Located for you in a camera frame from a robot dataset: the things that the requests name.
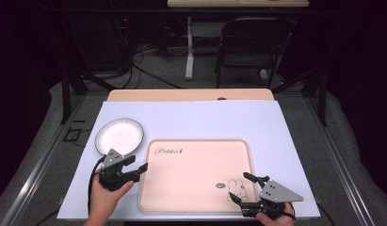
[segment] office chair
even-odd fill
[[[271,69],[269,89],[284,39],[291,25],[274,18],[240,17],[229,21],[221,31],[216,65],[217,88],[221,68]]]

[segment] human hand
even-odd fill
[[[120,198],[134,185],[133,181],[125,183],[120,189],[109,191],[99,183],[99,173],[93,178],[90,194],[90,211],[88,220],[84,225],[105,225],[117,207]]]
[[[284,210],[287,214],[293,214],[293,207],[290,203],[284,205]],[[257,214],[257,219],[265,226],[294,226],[294,220],[286,215],[281,215],[277,219],[273,220],[263,213]]]

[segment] white tabletop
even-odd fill
[[[168,0],[171,8],[308,7],[308,0]]]
[[[155,139],[241,138],[250,146],[255,175],[268,175],[304,198],[304,202],[294,202],[297,218],[320,217],[278,102],[227,100],[104,102],[57,218],[88,217],[89,177],[93,166],[102,157],[95,148],[95,137],[104,125],[119,118],[138,121],[144,130],[143,141],[133,152],[137,160],[125,171],[136,170],[145,163],[148,145]],[[252,220],[243,218],[241,213],[145,212],[137,204],[139,188],[140,183],[136,183],[119,201],[110,219]]]

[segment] desk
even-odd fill
[[[309,2],[307,0],[169,0],[168,6],[170,8],[300,8],[308,7]],[[191,17],[187,18],[187,63],[185,79],[193,79],[193,65],[194,65],[194,50],[193,50],[193,36],[200,34],[192,31],[192,20]],[[222,25],[215,26],[215,32],[211,32],[208,37],[214,37],[214,33],[220,33]]]
[[[219,97],[228,100],[214,101]],[[109,121],[125,117],[139,121],[145,130],[142,143],[134,151],[137,160],[128,169],[145,162],[148,145],[156,138],[242,137],[250,145],[254,173],[269,175],[304,197],[304,202],[294,203],[297,218],[320,216],[282,111],[270,90],[147,89],[111,91],[92,129],[57,218],[87,218],[89,176],[94,164],[102,157],[94,147],[96,134]],[[243,218],[239,212],[228,215],[144,212],[137,205],[139,188],[140,183],[136,183],[120,200],[112,220],[253,220]]]

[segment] white plate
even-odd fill
[[[118,119],[109,122],[96,135],[96,149],[108,154],[114,149],[121,155],[131,153],[143,139],[143,128],[134,120]]]

